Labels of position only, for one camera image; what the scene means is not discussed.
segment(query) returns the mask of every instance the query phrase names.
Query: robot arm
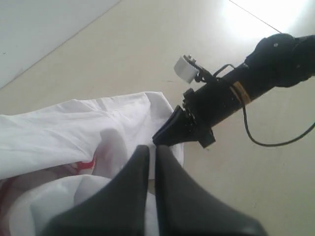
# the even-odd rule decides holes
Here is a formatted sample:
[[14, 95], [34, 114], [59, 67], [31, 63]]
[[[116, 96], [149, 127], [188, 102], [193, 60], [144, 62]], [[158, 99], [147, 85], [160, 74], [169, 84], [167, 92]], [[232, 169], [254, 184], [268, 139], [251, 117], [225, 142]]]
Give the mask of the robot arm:
[[174, 67], [187, 82], [206, 84], [184, 93], [177, 106], [153, 136], [156, 145], [198, 141], [205, 148], [215, 141], [211, 128], [274, 87], [291, 87], [315, 75], [315, 35], [294, 38], [275, 34], [262, 39], [244, 63], [218, 78], [183, 56]]

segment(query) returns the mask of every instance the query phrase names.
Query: black cable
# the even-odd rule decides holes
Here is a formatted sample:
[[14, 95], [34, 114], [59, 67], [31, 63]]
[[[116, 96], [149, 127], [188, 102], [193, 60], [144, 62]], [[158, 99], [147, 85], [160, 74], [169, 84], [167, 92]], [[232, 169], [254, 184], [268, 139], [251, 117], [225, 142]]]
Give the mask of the black cable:
[[258, 142], [257, 140], [255, 140], [250, 131], [249, 131], [249, 128], [248, 128], [248, 123], [247, 123], [247, 114], [246, 114], [246, 108], [245, 108], [245, 102], [242, 98], [242, 95], [240, 93], [240, 91], [233, 85], [233, 84], [229, 84], [229, 86], [231, 86], [234, 90], [235, 90], [235, 93], [237, 94], [240, 102], [241, 102], [241, 105], [242, 105], [242, 109], [243, 109], [243, 115], [244, 115], [244, 125], [245, 125], [245, 130], [246, 130], [246, 133], [248, 135], [248, 137], [250, 138], [250, 140], [257, 144], [257, 145], [260, 145], [260, 146], [263, 146], [263, 147], [280, 147], [280, 146], [284, 146], [284, 145], [288, 145], [288, 144], [292, 144], [300, 139], [302, 139], [303, 137], [305, 137], [308, 133], [310, 133], [314, 127], [315, 127], [315, 122], [310, 126], [310, 128], [308, 128], [303, 134], [299, 135], [298, 137], [294, 138], [294, 139], [291, 139], [289, 141], [286, 141], [286, 142], [283, 142], [283, 143], [276, 143], [276, 144], [264, 144], [264, 143], [261, 143], [261, 142]]

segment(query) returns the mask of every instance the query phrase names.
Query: tile floor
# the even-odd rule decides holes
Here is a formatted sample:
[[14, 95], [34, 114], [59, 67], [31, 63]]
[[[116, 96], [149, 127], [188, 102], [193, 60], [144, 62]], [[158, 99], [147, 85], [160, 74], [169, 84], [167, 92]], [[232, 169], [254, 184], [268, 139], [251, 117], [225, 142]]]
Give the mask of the tile floor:
[[[175, 107], [188, 88], [173, 72], [180, 55], [192, 54], [215, 71], [224, 63], [240, 64], [275, 29], [315, 34], [314, 1], [289, 12], [277, 1], [263, 2], [123, 0], [1, 89], [0, 113], [144, 90], [162, 91]], [[309, 80], [273, 89], [250, 104], [252, 134], [277, 142], [304, 131], [315, 117], [309, 108], [314, 86]], [[222, 201], [258, 218], [270, 235], [314, 235], [315, 132], [287, 147], [258, 147], [248, 140], [238, 112], [214, 133], [217, 142], [207, 149], [185, 145], [190, 175]]]

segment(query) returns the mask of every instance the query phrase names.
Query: white wall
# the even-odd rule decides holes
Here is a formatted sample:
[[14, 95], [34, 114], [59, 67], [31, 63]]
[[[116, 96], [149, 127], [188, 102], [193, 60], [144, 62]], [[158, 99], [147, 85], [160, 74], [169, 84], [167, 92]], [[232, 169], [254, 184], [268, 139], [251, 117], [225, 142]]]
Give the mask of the white wall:
[[0, 88], [119, 0], [1, 0]]

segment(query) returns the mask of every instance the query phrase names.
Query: grout line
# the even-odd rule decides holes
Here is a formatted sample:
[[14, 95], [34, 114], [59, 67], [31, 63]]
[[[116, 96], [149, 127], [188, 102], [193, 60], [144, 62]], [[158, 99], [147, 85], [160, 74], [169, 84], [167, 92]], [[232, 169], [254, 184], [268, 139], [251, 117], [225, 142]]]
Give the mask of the grout line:
[[260, 20], [261, 22], [265, 23], [266, 25], [268, 25], [269, 27], [273, 28], [275, 31], [278, 31], [279, 33], [282, 33], [280, 30], [276, 29], [275, 27], [271, 26], [270, 24], [268, 24], [267, 22], [263, 21], [262, 19], [258, 18], [257, 16], [255, 16], [254, 14], [250, 13], [249, 11], [247, 11], [246, 9], [242, 8], [240, 5], [236, 4], [235, 2], [233, 2], [232, 0], [229, 0], [231, 3], [233, 3], [234, 5], [238, 6], [240, 9], [246, 11], [247, 13], [251, 14], [252, 16], [254, 16], [256, 19]]

